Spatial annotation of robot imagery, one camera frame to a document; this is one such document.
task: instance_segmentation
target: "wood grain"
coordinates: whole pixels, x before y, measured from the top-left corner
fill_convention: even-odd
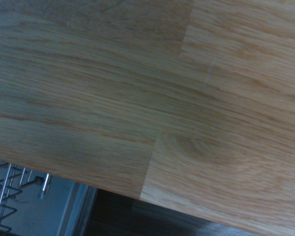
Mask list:
[[[180,56],[295,95],[295,0],[195,0]]]
[[[160,35],[183,27],[159,19],[186,1],[155,5],[157,35],[128,34],[108,6],[120,27],[83,31],[97,25],[57,2],[0,5],[1,160],[295,236],[295,1],[195,1],[179,58]]]
[[[180,53],[192,8],[193,0],[0,0],[0,12],[173,55]]]
[[[251,140],[163,133],[141,200],[264,235],[295,236],[295,157],[287,154],[292,149],[285,153],[279,158]]]

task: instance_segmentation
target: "butcher block countertop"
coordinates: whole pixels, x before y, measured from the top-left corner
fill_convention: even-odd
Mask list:
[[[0,160],[295,236],[295,0],[0,0]]]

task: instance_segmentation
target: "wire rack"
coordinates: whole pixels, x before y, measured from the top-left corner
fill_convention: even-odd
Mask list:
[[[0,236],[6,236],[12,231],[12,228],[3,225],[1,222],[17,212],[16,208],[7,205],[8,200],[15,199],[17,195],[23,192],[23,188],[32,184],[42,185],[38,197],[43,199],[48,191],[51,176],[46,174],[45,178],[35,177],[34,180],[30,181],[33,170],[27,171],[25,167],[18,168],[11,163],[0,164],[0,168],[6,169],[4,178],[0,179]],[[19,178],[17,188],[12,187],[16,178]]]

